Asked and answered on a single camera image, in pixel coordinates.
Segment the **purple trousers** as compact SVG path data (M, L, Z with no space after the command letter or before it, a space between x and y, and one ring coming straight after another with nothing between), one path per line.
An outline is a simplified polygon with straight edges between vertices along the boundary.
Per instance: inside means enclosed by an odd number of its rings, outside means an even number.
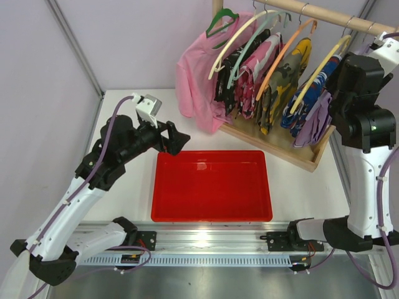
M329 115L329 104L331 100L331 94L327 90L324 90L306 116L304 126L296 136L293 147L303 148L305 146L315 145L322 139L331 122L331 117Z

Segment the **purple hanger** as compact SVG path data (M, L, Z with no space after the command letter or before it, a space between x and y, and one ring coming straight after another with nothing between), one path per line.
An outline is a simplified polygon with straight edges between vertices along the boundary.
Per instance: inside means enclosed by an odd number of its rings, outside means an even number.
M364 35L363 37L363 41L360 44L360 46L358 46L355 50L354 50L354 54L356 55L367 55L368 52L370 51L370 47L373 44L374 40L375 40L375 36L376 34L371 34L370 30L371 28L374 26L375 22L372 22L372 24L370 25L370 27L368 28L367 33ZM371 36L372 38L369 40L366 40L367 36Z

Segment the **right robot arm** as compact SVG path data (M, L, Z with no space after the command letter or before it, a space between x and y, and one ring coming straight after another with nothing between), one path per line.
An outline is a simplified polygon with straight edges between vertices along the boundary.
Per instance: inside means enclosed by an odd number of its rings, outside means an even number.
M386 164L396 143L397 123L391 111L375 103L392 77L378 59L348 53L328 78L327 90L333 95L329 115L349 163L349 214L290 222L287 231L296 241L317 240L349 252L398 245Z

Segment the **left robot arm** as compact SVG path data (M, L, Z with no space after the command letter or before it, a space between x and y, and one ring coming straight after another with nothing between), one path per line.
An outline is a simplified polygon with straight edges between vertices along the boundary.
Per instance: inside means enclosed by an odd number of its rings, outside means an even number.
M152 125L143 118L138 120L139 126L134 127L127 115L109 118L45 223L28 239L12 243L10 250L15 256L29 252L29 271L44 283L60 285L82 261L104 250L136 244L138 229L123 216L82 240L73 240L72 234L94 204L125 174L127 163L151 148L176 156L191 139L172 121Z

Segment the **cream hanger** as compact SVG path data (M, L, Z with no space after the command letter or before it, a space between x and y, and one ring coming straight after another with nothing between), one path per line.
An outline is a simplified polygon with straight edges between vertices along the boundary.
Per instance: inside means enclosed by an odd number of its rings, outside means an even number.
M203 64L201 71L208 80L212 79L215 72L221 68L221 61L232 53L241 44L245 44L258 28L258 20L266 15L275 15L276 10L268 10L254 14L253 12L234 13L234 17L228 17L227 23L218 26L213 36L201 35L203 44Z

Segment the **orange hanger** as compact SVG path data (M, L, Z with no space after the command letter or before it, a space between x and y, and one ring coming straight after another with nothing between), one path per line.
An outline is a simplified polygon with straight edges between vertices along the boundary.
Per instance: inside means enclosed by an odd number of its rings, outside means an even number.
M308 26L311 25L311 29L310 29L310 34L309 37L314 33L314 31L317 29L317 24L318 21L314 18L310 18L307 21L305 21L305 23L301 24L297 30L293 33L293 35L291 36L291 38L287 41L287 43L285 44L285 46L282 48L282 50L280 51L279 55L276 57L274 63L271 65L268 73L266 74L266 76L264 77L264 81L262 82L261 86L259 87L259 91L256 95L256 101L259 101L261 99L262 93L265 90L265 88L268 87L269 85L269 81L272 77L272 74L274 73L274 71L277 69L277 66L279 65L280 61L284 58L284 55L286 54L286 52L289 50L289 47L292 45L292 43L297 39L297 37L299 36L299 34Z

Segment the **red plastic tray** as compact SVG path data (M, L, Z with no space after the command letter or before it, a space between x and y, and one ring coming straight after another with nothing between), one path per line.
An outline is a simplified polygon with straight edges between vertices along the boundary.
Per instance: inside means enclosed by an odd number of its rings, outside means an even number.
M152 221L269 222L272 218L263 151L158 154Z

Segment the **pink t-shirt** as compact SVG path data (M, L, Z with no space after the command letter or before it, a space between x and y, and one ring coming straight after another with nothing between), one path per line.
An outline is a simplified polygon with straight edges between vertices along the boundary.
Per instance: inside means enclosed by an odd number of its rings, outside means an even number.
M202 33L182 54L176 65L175 92L178 108L183 116L194 118L199 129L214 133L230 121L222 102L214 101L217 74L209 79L214 61L238 29L253 17L251 12L240 12L227 28L209 37Z

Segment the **pink patterned garment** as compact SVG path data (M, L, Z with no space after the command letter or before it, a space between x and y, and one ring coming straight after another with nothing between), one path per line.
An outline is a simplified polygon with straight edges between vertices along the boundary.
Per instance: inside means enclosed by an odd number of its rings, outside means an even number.
M235 100L238 113L245 119L255 112L256 95L274 60L284 46L280 32L272 34L241 64L236 82Z

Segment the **blue patterned garment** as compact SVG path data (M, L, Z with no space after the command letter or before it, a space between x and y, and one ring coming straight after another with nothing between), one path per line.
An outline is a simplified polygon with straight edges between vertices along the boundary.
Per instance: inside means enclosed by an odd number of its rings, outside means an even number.
M304 126L307 114L310 112L310 110L322 94L324 85L328 77L337 68L341 60L342 57L340 55L331 56L331 58L313 80L309 89L305 92L303 99L301 100L294 113L291 113L290 110L304 87L298 89L295 92L294 96L284 107L281 118L281 126L283 128L289 129L292 137L295 138L299 134L300 130Z

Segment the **camouflage garment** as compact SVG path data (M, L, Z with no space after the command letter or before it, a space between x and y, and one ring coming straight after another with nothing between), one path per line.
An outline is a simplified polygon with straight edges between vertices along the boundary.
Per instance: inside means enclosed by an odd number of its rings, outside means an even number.
M262 134L272 130L275 121L295 94L299 79L306 69L312 52L312 41L306 37L286 54L272 73L267 87L255 106L255 124Z

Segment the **wooden clothes rack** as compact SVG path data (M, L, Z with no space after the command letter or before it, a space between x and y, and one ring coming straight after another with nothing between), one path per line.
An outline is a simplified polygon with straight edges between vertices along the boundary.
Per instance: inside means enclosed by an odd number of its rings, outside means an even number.
M352 17L344 12L306 4L304 1L262 1L262 3L372 36L377 36L384 31L398 32L397 27L367 21L361 17ZM284 133L282 128L268 135L262 135L254 125L242 117L239 117L232 125L223 124L220 130L309 172L315 171L318 167L329 138L334 132L333 126L330 126L316 145L307 146L304 149L293 149L291 143L294 139L288 133Z

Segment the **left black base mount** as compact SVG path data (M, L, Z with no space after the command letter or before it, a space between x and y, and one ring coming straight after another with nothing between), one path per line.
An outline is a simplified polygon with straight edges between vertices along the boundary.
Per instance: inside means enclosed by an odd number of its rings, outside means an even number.
M156 246L156 238L156 231L139 230L127 234L121 246L139 246L154 251Z

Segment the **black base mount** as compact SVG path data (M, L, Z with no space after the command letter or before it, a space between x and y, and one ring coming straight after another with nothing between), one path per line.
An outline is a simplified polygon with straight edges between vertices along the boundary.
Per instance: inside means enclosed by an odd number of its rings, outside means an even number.
M270 252L323 252L323 243L316 240L302 240L293 231L266 232L259 237L265 241Z
M139 246L154 251L156 246L156 238L156 231L139 230L127 234L121 246Z

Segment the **aluminium rail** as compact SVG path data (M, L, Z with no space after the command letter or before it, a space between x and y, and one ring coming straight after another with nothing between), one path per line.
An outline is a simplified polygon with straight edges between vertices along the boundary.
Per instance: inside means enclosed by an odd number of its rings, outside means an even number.
M155 231L155 252L165 254L266 254L267 243L260 236L288 226L287 222L134 224L139 230Z

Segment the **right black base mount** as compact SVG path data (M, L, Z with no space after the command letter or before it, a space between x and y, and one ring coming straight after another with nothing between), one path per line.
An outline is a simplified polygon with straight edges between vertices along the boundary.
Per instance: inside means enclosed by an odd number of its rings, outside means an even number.
M316 240L302 240L293 231L266 232L259 237L265 241L270 252L323 252L323 243Z

